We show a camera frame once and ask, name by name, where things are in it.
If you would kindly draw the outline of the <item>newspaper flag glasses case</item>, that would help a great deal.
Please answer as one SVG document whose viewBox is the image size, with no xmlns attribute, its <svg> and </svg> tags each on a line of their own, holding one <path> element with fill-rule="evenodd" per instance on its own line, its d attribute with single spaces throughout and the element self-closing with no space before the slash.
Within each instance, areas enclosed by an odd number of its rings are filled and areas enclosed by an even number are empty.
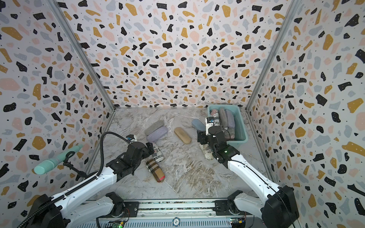
<svg viewBox="0 0 365 228">
<path fill-rule="evenodd" d="M 220 116 L 219 116 L 219 110 L 218 109 L 212 109 L 210 111 L 210 115 L 213 117 L 214 125 L 219 126 L 220 125 Z"/>
</svg>

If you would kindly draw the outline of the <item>dark grey fabric glasses case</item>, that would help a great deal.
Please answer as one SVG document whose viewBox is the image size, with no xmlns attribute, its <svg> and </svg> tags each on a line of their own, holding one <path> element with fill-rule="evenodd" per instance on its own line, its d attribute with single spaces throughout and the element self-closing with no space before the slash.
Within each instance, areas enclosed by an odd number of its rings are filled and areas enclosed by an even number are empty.
<svg viewBox="0 0 365 228">
<path fill-rule="evenodd" d="M 226 111 L 223 107 L 219 108 L 219 117 L 220 117 L 220 124 L 223 129 L 228 128 L 228 117 Z"/>
</svg>

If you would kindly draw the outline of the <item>newspaper print glasses case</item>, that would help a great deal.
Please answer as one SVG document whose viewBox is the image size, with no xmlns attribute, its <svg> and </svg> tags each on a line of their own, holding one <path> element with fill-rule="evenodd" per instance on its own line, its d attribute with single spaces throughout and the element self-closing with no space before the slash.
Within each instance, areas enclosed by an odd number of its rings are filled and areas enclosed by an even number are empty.
<svg viewBox="0 0 365 228">
<path fill-rule="evenodd" d="M 161 162 L 164 160 L 164 156 L 160 150 L 160 148 L 153 143 L 153 149 L 154 149 L 154 153 L 153 153 L 153 158 L 156 162 Z"/>
</svg>

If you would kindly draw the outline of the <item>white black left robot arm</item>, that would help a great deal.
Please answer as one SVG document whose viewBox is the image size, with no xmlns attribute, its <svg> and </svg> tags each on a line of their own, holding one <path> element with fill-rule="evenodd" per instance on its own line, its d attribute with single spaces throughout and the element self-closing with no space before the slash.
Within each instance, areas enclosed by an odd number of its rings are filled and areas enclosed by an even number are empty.
<svg viewBox="0 0 365 228">
<path fill-rule="evenodd" d="M 76 186 L 52 197 L 46 194 L 38 197 L 19 227 L 72 228 L 108 214 L 120 216 L 124 212 L 124 201 L 114 192 L 93 203 L 86 203 L 86 200 L 126 176 L 133 175 L 141 161 L 153 153 L 153 145 L 149 142 L 129 144 L 125 153 Z"/>
</svg>

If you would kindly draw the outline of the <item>long lilac fabric glasses case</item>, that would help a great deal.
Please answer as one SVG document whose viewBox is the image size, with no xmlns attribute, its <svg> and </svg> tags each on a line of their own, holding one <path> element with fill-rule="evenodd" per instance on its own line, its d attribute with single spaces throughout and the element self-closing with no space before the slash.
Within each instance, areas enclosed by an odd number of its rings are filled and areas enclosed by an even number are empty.
<svg viewBox="0 0 365 228">
<path fill-rule="evenodd" d="M 147 141 L 150 143 L 155 143 L 156 141 L 163 138 L 167 133 L 168 133 L 167 127 L 165 127 L 165 126 L 160 127 L 147 136 Z"/>
</svg>

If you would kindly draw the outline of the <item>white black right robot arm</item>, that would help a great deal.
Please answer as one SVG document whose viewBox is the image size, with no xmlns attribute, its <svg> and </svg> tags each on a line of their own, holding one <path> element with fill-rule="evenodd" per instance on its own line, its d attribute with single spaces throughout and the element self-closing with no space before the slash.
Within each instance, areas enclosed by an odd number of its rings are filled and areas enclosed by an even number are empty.
<svg viewBox="0 0 365 228">
<path fill-rule="evenodd" d="M 233 215 L 249 213 L 263 221 L 268 228 L 293 228 L 299 211 L 293 189 L 266 178 L 256 170 L 235 147 L 227 144 L 222 129 L 212 126 L 207 131 L 197 131 L 197 142 L 208 145 L 214 159 L 238 175 L 255 193 L 251 197 L 237 190 L 227 198 L 227 205 L 220 211 Z"/>
</svg>

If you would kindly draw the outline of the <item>plaid tartan glasses case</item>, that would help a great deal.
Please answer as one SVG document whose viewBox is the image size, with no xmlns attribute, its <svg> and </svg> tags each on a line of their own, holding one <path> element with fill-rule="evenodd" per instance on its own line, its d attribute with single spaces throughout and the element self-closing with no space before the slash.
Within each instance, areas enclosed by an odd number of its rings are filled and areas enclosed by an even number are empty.
<svg viewBox="0 0 365 228">
<path fill-rule="evenodd" d="M 165 174 L 154 159 L 146 161 L 146 167 L 158 183 L 164 181 Z"/>
</svg>

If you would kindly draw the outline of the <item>tan fabric glasses case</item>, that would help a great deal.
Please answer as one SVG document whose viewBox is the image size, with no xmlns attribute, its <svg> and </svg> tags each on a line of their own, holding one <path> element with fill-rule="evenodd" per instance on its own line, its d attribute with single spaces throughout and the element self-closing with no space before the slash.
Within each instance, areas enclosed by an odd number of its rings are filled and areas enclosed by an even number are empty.
<svg viewBox="0 0 365 228">
<path fill-rule="evenodd" d="M 192 142 L 191 137 L 181 127 L 175 128 L 174 133 L 184 144 L 190 144 Z"/>
</svg>

